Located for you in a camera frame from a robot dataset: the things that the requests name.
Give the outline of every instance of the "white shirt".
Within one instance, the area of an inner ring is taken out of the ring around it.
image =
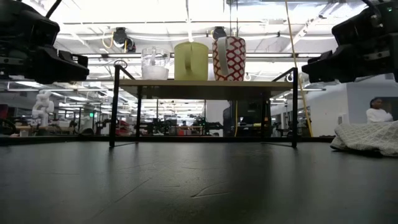
[[[378,123],[378,122],[391,122],[393,121],[392,115],[387,113],[383,109],[368,109],[366,111],[366,116],[368,117],[368,123]]]

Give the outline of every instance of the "black mat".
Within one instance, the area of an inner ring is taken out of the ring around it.
[[[0,147],[0,223],[398,223],[397,172],[324,143]]]

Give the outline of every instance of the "white statue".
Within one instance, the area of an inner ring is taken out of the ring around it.
[[[39,94],[36,96],[36,104],[32,109],[32,117],[34,119],[38,117],[41,118],[41,127],[47,127],[49,125],[49,113],[54,112],[54,102],[49,100],[50,96],[51,91],[40,90]]]

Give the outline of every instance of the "shelf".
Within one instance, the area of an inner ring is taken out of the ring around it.
[[[289,82],[227,82],[177,80],[120,80],[120,87],[137,96],[138,86],[147,98],[185,100],[247,100],[260,99],[293,88]]]

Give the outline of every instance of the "desk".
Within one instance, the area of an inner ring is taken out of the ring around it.
[[[123,71],[131,80],[120,80],[120,71]],[[293,72],[293,83],[290,82],[227,82],[227,81],[181,81],[181,80],[134,80],[134,78],[120,65],[115,65],[115,81],[113,88],[113,104],[109,146],[114,147],[116,115],[118,108],[119,88],[126,90],[138,98],[136,138],[139,139],[141,120],[142,96],[158,99],[184,99],[184,100],[250,100],[262,99],[262,118],[265,118],[266,103],[270,103],[271,96],[293,89],[293,120],[297,120],[297,68]],[[264,134],[265,121],[261,123],[261,137]],[[293,126],[294,136],[287,139],[292,146],[297,145],[297,125]]]

